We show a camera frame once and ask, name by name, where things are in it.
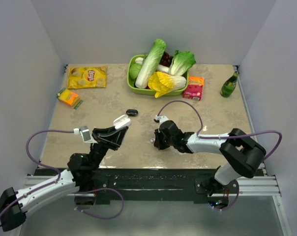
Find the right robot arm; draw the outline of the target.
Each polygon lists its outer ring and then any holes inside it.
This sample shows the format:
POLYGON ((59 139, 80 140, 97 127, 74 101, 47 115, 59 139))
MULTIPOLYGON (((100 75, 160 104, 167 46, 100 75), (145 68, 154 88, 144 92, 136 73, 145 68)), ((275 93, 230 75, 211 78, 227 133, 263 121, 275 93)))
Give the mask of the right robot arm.
POLYGON ((201 186, 215 193, 222 193, 228 184, 239 177, 252 178, 263 161, 266 150, 238 128, 220 135, 198 136, 195 132, 182 132, 166 116, 157 116, 154 146, 159 150, 173 147, 180 153, 222 154, 227 163, 217 168, 212 177, 201 186))

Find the black earbud charging case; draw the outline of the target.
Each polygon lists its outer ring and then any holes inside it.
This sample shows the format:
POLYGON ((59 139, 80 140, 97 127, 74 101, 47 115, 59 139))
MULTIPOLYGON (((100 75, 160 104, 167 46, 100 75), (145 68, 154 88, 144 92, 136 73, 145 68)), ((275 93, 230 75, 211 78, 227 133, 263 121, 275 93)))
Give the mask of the black earbud charging case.
POLYGON ((126 110, 126 114, 130 117, 136 117, 138 115, 138 111, 136 109, 128 109, 126 110))

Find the white earbud charging case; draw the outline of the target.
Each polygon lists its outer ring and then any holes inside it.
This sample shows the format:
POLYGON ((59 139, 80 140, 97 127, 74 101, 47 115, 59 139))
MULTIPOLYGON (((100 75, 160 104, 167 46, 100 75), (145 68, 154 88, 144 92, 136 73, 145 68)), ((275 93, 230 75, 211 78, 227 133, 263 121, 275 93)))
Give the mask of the white earbud charging case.
POLYGON ((131 119, 128 117, 128 115, 122 115, 113 121, 113 126, 115 130, 118 130, 124 127, 129 127, 130 125, 131 125, 131 119))

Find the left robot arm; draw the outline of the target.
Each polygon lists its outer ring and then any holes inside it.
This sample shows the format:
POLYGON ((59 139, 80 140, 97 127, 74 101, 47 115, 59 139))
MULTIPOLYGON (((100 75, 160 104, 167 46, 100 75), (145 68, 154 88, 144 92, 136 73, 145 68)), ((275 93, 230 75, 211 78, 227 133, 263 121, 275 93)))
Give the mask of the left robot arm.
POLYGON ((11 231, 26 221, 27 214, 68 194, 95 194, 100 191, 112 191, 120 199, 123 196, 115 189, 97 188, 92 181, 95 171, 108 150, 118 150, 129 126, 112 126, 103 129, 89 129, 84 126, 70 131, 80 135, 83 142, 90 145, 89 153, 75 153, 70 156, 67 169, 46 165, 55 171, 56 176, 29 188, 14 190, 10 187, 0 196, 0 228, 11 231))

